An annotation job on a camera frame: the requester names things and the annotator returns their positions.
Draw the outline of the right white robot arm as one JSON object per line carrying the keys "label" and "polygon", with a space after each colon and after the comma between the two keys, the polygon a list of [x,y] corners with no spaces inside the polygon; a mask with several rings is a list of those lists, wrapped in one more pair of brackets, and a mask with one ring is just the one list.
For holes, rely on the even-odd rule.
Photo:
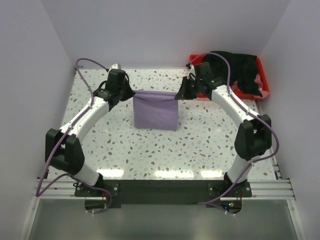
{"label": "right white robot arm", "polygon": [[234,140],[236,156],[231,168],[224,174],[219,195],[235,196],[247,181],[253,164],[271,148],[271,119],[260,115],[243,103],[232,91],[229,82],[214,77],[210,64],[187,64],[188,74],[182,78],[176,100],[193,100],[199,94],[218,104],[237,127]]}

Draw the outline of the purple t shirt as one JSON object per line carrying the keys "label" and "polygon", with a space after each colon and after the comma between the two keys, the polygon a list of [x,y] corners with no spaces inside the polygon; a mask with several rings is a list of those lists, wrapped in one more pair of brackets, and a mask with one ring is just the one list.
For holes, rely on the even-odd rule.
{"label": "purple t shirt", "polygon": [[133,96],[134,126],[138,129],[175,131],[179,103],[175,92],[137,90]]}

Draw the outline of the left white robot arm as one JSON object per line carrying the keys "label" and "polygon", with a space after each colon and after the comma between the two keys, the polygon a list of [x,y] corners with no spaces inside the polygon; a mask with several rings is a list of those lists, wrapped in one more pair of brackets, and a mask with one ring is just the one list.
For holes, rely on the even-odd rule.
{"label": "left white robot arm", "polygon": [[46,167],[63,171],[86,185],[86,191],[99,196],[105,186],[100,173],[85,163],[82,142],[94,125],[119,102],[134,96],[128,74],[119,64],[110,67],[107,80],[92,92],[84,108],[64,126],[45,135]]}

